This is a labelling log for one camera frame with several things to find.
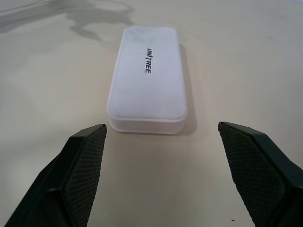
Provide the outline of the white Unitree plastic box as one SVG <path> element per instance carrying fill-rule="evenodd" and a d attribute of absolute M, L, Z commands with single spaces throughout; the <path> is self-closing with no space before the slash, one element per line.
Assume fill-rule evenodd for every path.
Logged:
<path fill-rule="evenodd" d="M 187 97 L 174 28 L 124 30 L 107 113 L 112 128 L 120 132 L 176 134 L 183 129 Z"/>

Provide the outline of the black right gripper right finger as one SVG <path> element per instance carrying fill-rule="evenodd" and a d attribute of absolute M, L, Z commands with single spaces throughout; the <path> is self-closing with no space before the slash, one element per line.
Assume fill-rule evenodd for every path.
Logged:
<path fill-rule="evenodd" d="M 218 131 L 255 227 L 303 227 L 303 170 L 262 132 L 229 122 Z"/>

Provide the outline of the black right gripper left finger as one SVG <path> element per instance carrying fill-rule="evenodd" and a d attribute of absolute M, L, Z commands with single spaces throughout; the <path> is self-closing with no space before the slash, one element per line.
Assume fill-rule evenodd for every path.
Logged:
<path fill-rule="evenodd" d="M 100 178 L 107 126 L 69 137 L 38 174 L 7 227 L 87 227 Z"/>

